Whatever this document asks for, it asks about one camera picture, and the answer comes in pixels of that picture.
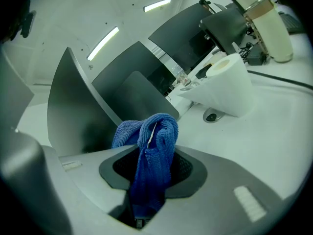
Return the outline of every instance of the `keyboard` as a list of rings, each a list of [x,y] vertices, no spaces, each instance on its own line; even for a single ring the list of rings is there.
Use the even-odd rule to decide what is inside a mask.
[[[297,33],[305,33],[305,30],[302,26],[302,24],[295,18],[293,18],[289,14],[285,14],[280,12],[279,13],[281,19],[283,20],[288,33],[291,34],[297,34]]]

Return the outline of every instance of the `blue towel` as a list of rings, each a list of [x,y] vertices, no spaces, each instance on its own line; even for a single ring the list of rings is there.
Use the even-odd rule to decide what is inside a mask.
[[[147,148],[155,123],[154,135]],[[165,190],[171,185],[170,167],[177,137],[176,120],[165,113],[143,121],[125,121],[117,128],[112,148],[137,143],[140,150],[130,191],[134,212],[136,208],[141,213],[143,208],[158,211],[164,204]]]

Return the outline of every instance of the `paper towel roll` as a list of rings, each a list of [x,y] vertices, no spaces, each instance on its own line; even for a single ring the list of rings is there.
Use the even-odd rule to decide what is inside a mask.
[[[253,108],[252,83],[239,54],[221,59],[206,76],[208,79],[200,86],[180,96],[236,117],[242,117]]]

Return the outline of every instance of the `desk surface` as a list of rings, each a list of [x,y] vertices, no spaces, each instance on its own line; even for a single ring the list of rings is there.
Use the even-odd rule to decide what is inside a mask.
[[[291,36],[294,57],[288,63],[270,60],[248,70],[312,84],[313,52],[306,34]],[[195,74],[209,54],[190,74]],[[170,94],[180,113],[178,145],[221,156],[247,169],[282,198],[295,193],[313,160],[313,93],[284,82],[250,74],[256,106],[244,117],[226,115],[216,123],[202,120],[208,108],[178,96],[179,85]]]

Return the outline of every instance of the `fluorescent light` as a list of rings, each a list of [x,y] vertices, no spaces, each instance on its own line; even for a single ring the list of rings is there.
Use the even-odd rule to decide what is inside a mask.
[[[149,11],[149,10],[158,8],[158,7],[162,6],[162,5],[168,4],[168,3],[170,3],[170,2],[171,2],[171,0],[163,0],[163,1],[161,1],[161,2],[156,2],[156,3],[154,3],[154,4],[151,4],[151,5],[148,5],[148,6],[146,6],[146,7],[143,7],[143,10],[144,10],[144,12],[147,12],[147,11]]]
[[[111,30],[109,32],[108,35],[106,35],[100,43],[98,43],[98,45],[92,50],[92,52],[89,54],[89,56],[87,57],[87,59],[89,61],[91,61],[95,55],[99,52],[99,50],[101,50],[101,48],[117,33],[119,32],[118,27],[115,27],[113,30]]]

